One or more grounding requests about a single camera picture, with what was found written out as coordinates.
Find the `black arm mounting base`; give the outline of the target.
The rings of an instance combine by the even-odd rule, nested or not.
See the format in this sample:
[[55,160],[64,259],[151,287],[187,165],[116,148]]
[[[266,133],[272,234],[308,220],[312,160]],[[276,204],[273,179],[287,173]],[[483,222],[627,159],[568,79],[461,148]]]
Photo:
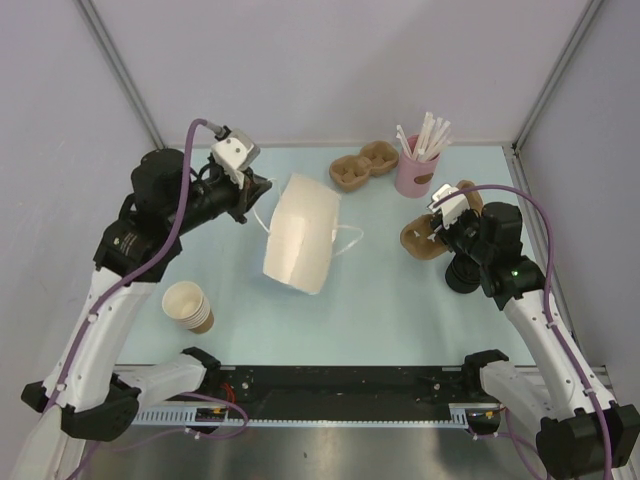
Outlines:
[[[411,403],[491,403],[495,399],[481,392],[461,367],[441,366],[236,366],[221,367],[208,374],[197,389],[196,402],[218,397],[255,410],[316,412],[331,407],[356,410]],[[471,421],[479,434],[496,431],[496,422]]]

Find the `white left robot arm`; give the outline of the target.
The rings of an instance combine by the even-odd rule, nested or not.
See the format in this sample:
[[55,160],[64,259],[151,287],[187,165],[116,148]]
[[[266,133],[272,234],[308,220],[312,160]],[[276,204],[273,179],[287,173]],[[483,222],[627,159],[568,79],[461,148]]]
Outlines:
[[136,414],[178,395],[207,400],[221,387],[220,362],[197,348],[172,361],[142,367],[129,375],[114,371],[116,359],[146,299],[169,263],[180,254],[180,234],[222,214],[240,224],[271,182],[253,172],[254,148],[227,172],[227,161],[213,151],[193,172],[186,156],[166,148],[147,153],[131,173],[133,191],[109,225],[94,255],[95,270],[74,337],[50,376],[26,385],[21,399],[42,413],[56,406],[60,429],[72,438],[111,442]]

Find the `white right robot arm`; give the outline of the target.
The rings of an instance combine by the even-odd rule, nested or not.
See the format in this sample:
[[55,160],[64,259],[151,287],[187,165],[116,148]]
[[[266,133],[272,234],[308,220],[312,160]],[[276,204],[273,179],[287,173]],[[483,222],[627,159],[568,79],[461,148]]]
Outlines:
[[626,466],[639,437],[639,413],[616,402],[577,349],[544,292],[543,272],[522,253],[520,209],[491,202],[476,211],[460,197],[434,211],[436,237],[455,254],[447,284],[455,291],[466,283],[481,286],[518,331],[545,385],[539,390],[497,357],[463,373],[463,393],[473,401],[492,396],[511,410],[556,479]]

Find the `light blue paper bag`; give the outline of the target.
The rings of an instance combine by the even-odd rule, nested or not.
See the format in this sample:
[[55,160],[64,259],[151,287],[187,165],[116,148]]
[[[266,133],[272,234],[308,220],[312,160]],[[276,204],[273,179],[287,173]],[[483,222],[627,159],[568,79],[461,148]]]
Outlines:
[[353,248],[364,230],[339,222],[341,195],[327,185],[294,173],[278,193],[270,221],[254,218],[266,233],[261,274],[306,295],[321,292],[332,260]]

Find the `brown pulp cup carrier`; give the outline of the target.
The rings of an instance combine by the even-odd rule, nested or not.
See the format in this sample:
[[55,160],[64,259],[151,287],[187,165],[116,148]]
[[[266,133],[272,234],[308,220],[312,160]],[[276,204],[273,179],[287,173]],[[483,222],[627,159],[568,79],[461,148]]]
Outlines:
[[[461,180],[456,184],[459,190],[470,188],[475,184],[469,180]],[[471,209],[480,213],[484,202],[478,192],[464,194]],[[449,252],[449,248],[436,238],[430,222],[433,214],[422,215],[407,224],[400,233],[402,247],[414,258],[421,261],[430,261]]]

